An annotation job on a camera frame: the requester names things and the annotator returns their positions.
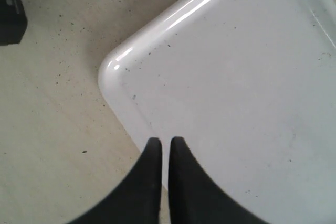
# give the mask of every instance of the white plastic tray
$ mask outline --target white plastic tray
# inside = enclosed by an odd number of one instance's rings
[[[180,0],[102,63],[139,149],[185,137],[210,177],[271,223],[336,220],[332,0]]]

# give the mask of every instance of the floor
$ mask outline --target floor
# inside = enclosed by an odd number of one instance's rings
[[[0,223],[66,223],[140,152],[106,106],[105,55],[176,0],[23,0],[19,45],[0,48]],[[161,223],[169,223],[163,191]]]

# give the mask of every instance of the speckled floor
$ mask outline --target speckled floor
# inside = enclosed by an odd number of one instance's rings
[[[0,223],[68,222],[132,167],[140,153],[104,103],[98,68],[175,1],[23,0],[24,39],[0,48]]]

